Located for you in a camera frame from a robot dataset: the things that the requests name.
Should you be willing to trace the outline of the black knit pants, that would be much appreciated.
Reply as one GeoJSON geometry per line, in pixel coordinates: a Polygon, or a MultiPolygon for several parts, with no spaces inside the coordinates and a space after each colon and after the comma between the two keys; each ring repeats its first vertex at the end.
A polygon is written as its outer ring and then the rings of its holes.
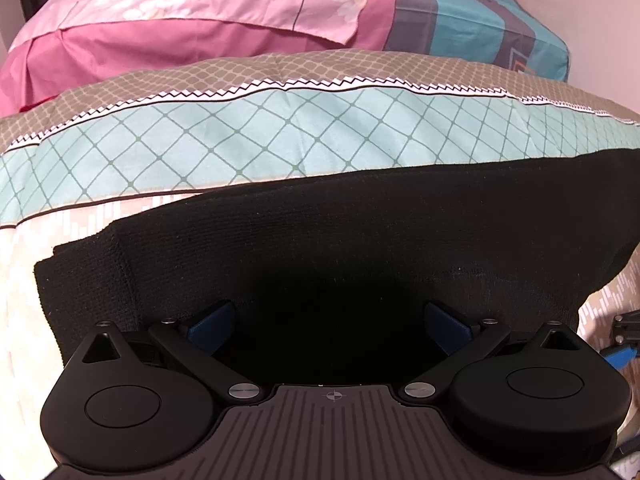
{"type": "Polygon", "coordinates": [[[428,306],[569,326],[639,243],[639,154],[233,185],[112,222],[35,266],[64,358],[88,329],[192,325],[253,382],[400,382],[442,354],[428,306]]]}

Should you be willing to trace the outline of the patterned zigzag quilt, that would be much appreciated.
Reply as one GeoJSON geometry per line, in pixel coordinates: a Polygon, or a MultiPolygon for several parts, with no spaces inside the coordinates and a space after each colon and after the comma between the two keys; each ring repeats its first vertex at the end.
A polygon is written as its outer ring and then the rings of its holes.
{"type": "Polygon", "coordinates": [[[233,185],[639,154],[639,117],[568,84],[452,58],[223,58],[66,91],[1,123],[1,472],[54,466],[39,428],[64,358],[35,277],[55,248],[233,185]]]}

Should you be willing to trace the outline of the blue grey striped pillow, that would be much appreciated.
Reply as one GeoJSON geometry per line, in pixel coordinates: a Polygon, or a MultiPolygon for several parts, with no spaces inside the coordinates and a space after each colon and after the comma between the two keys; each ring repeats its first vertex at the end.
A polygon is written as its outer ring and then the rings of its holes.
{"type": "Polygon", "coordinates": [[[462,58],[565,82],[570,50],[516,0],[395,0],[384,49],[462,58]]]}

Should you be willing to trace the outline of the pink floral pillow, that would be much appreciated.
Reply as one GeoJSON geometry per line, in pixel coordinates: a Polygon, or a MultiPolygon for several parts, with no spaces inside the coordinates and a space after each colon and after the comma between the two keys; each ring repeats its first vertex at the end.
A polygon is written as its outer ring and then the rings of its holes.
{"type": "Polygon", "coordinates": [[[135,70],[210,58],[353,48],[379,51],[396,0],[48,0],[1,69],[10,116],[135,70]]]}

